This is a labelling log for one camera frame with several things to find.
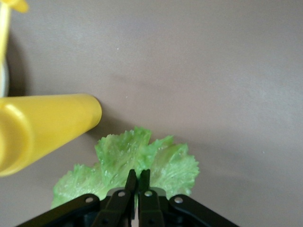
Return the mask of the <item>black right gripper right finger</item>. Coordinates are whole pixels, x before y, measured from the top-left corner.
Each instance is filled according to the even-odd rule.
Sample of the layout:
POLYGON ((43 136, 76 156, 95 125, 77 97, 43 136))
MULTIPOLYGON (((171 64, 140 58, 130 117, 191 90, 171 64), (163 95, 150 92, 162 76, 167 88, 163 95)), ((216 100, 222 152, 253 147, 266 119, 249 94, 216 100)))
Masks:
POLYGON ((237 225, 196 200, 150 187, 150 170, 140 174, 138 214, 141 227, 236 227, 237 225))

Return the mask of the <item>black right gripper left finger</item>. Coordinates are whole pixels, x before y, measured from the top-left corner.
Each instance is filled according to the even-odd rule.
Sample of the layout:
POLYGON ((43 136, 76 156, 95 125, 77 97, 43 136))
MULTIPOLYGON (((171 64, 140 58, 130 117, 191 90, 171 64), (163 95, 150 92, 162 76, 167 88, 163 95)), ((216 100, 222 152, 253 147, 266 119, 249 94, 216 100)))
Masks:
POLYGON ((20 227, 129 227, 134 217, 135 171, 129 171, 125 187, 111 189, 103 200, 84 194, 32 218, 20 227))

